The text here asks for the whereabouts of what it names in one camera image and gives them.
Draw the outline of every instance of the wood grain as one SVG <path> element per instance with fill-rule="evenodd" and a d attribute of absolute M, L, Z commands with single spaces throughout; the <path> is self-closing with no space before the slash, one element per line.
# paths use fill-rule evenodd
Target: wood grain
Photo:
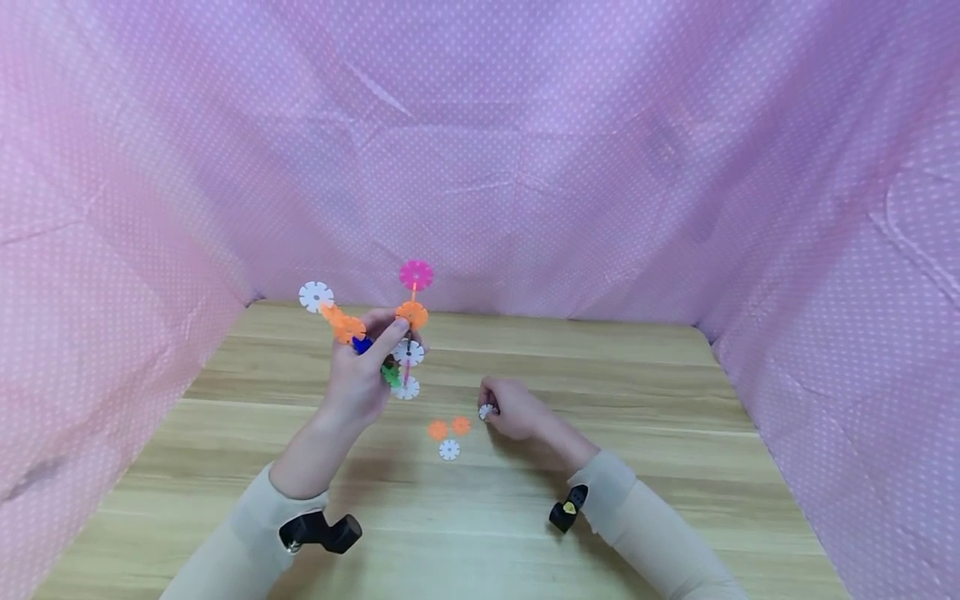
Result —
<path fill-rule="evenodd" d="M 695 329 L 436 314 L 424 334 L 420 396 L 391 401 L 331 491 L 364 537 L 343 557 L 304 548 L 273 598 L 655 597 L 582 519 L 550 528 L 564 482 L 476 419 L 487 373 L 623 457 L 752 598 L 847 597 Z M 246 311 L 36 598 L 157 598 L 316 407 L 329 340 L 298 306 Z M 459 415 L 474 428 L 444 463 L 426 426 Z"/>

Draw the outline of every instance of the sleeve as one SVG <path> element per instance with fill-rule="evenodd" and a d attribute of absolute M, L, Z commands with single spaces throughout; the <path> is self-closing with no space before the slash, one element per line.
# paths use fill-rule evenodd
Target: sleeve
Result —
<path fill-rule="evenodd" d="M 670 600 L 747 600 L 720 559 L 623 461 L 601 450 L 569 481 L 586 485 L 593 533 Z"/>
<path fill-rule="evenodd" d="M 240 496 L 230 516 L 193 553 L 160 600 L 264 600 L 294 556 L 278 530 L 326 508 L 327 492 L 291 500 L 270 483 L 270 466 Z"/>

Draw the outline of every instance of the left hand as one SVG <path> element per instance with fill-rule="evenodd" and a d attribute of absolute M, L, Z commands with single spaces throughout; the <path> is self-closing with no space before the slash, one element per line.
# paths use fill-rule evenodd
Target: left hand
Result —
<path fill-rule="evenodd" d="M 390 308 L 375 308 L 360 320 L 367 326 L 373 346 L 357 354 L 353 345 L 333 342 L 330 380 L 320 413 L 342 426 L 363 430 L 372 425 L 387 406 L 390 384 L 383 378 L 380 366 L 403 340 L 410 325 L 404 319 L 397 319 Z M 418 333 L 413 337 L 424 350 L 429 350 Z"/>

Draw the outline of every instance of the polka dot fabric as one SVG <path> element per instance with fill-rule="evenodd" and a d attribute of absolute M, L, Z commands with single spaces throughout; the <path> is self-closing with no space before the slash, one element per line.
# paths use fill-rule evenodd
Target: polka dot fabric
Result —
<path fill-rule="evenodd" d="M 246 303 L 396 306 L 411 257 L 431 310 L 696 324 L 851 595 L 950 597 L 958 28 L 933 1 L 11 6 L 0 598 Z"/>

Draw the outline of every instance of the plastic gear piece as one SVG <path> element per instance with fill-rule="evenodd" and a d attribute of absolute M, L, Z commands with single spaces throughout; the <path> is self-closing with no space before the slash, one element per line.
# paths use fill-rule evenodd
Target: plastic gear piece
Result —
<path fill-rule="evenodd" d="M 393 388 L 391 392 L 401 400 L 412 400 L 420 393 L 420 382 L 413 375 L 410 375 L 407 377 L 406 385 L 401 382 L 400 386 Z"/>
<path fill-rule="evenodd" d="M 353 338 L 363 339 L 367 337 L 367 326 L 356 317 L 344 315 L 333 329 L 333 335 L 341 344 L 349 344 Z"/>
<path fill-rule="evenodd" d="M 321 306 L 333 304 L 333 290 L 322 281 L 307 281 L 300 288 L 300 304 L 315 313 Z"/>
<path fill-rule="evenodd" d="M 422 363 L 425 353 L 423 346 L 417 340 L 410 340 L 409 342 L 401 340 L 393 351 L 394 358 L 401 367 L 415 367 Z"/>
<path fill-rule="evenodd" d="M 440 442 L 440 458 L 448 463 L 454 461 L 460 456 L 460 444 L 456 440 L 443 440 Z"/>
<path fill-rule="evenodd" d="M 347 316 L 344 314 L 344 311 L 340 309 L 340 306 L 337 306 L 336 304 L 330 304 L 329 306 L 326 304 L 321 304 L 320 314 L 324 315 L 326 322 L 329 323 L 334 329 L 340 326 L 340 321 Z"/>
<path fill-rule="evenodd" d="M 400 281 L 408 290 L 422 292 L 433 283 L 433 268 L 422 260 L 408 260 L 400 267 Z"/>
<path fill-rule="evenodd" d="M 380 372 L 383 373 L 383 378 L 387 380 L 391 388 L 400 387 L 400 368 L 397 365 L 390 367 L 381 365 Z"/>
<path fill-rule="evenodd" d="M 477 411 L 477 415 L 479 415 L 480 420 L 483 420 L 483 421 L 487 420 L 487 415 L 489 415 L 490 413 L 499 415 L 500 411 L 496 410 L 496 407 L 493 406 L 492 404 L 484 404 L 483 406 L 480 407 L 480 410 Z"/>
<path fill-rule="evenodd" d="M 401 319 L 406 319 L 410 323 L 410 328 L 417 331 L 430 318 L 430 314 L 423 308 L 423 304 L 414 301 L 406 301 L 396 308 L 396 315 Z"/>
<path fill-rule="evenodd" d="M 446 421 L 435 420 L 426 428 L 426 435 L 439 442 L 447 436 Z"/>
<path fill-rule="evenodd" d="M 463 437 L 470 432 L 470 419 L 466 417 L 457 417 L 450 425 L 453 427 L 453 433 L 458 436 Z"/>
<path fill-rule="evenodd" d="M 353 344 L 353 351 L 357 354 L 363 354 L 373 346 L 373 340 L 366 336 L 363 339 L 353 338 L 350 343 Z"/>

